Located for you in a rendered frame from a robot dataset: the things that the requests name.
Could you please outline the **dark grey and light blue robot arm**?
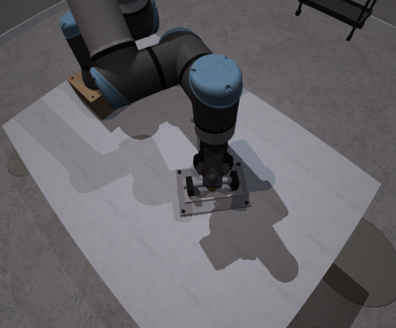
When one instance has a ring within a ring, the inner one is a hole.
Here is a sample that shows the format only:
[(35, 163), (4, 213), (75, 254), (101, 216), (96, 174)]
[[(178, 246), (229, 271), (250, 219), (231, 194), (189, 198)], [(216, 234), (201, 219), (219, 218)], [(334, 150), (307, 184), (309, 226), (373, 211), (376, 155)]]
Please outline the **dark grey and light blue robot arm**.
[(237, 63), (213, 54), (184, 27), (138, 50), (135, 41), (159, 29), (154, 0), (66, 1), (70, 10), (60, 27), (85, 86), (100, 90), (118, 109), (180, 84), (192, 102), (196, 135), (204, 142), (202, 185), (222, 187), (224, 143), (234, 135), (243, 90)]

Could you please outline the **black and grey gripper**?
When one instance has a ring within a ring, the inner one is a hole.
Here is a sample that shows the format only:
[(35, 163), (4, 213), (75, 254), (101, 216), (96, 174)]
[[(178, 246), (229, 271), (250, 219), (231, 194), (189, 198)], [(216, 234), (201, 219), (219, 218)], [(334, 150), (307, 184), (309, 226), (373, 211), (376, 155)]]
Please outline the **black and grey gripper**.
[[(224, 143), (224, 161), (223, 161), (223, 172), (224, 176), (226, 176), (229, 171), (233, 167), (233, 157), (230, 157), (228, 150), (228, 142)], [(200, 151), (198, 154), (194, 155), (194, 168), (198, 172), (199, 175), (202, 175), (203, 172), (203, 163), (204, 163), (204, 142), (200, 140)]]

